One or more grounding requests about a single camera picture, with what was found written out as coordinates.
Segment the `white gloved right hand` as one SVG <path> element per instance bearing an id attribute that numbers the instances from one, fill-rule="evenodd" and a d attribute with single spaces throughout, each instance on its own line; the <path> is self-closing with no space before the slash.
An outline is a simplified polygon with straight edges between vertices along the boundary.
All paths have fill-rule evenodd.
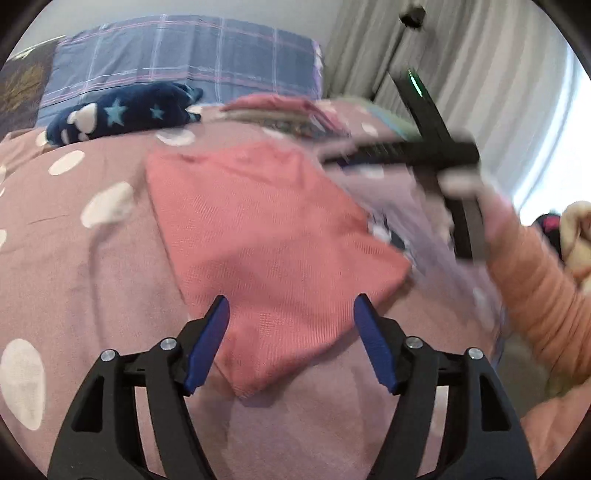
<path id="1" fill-rule="evenodd" d="M 497 185 L 477 170 L 449 169 L 438 175 L 444 194 L 457 200 L 475 200 L 486 218 L 501 217 L 513 211 L 511 201 Z"/>

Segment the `orange right sleeve forearm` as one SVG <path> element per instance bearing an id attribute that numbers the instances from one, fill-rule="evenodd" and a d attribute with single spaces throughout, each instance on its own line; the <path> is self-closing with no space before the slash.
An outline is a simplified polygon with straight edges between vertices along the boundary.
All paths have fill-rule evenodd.
<path id="1" fill-rule="evenodd" d="M 590 408 L 590 298 L 564 273 L 533 227 L 491 191 L 479 196 L 489 245 L 487 267 L 513 329 L 547 368 L 575 383 L 522 418 L 538 475 L 558 459 Z"/>

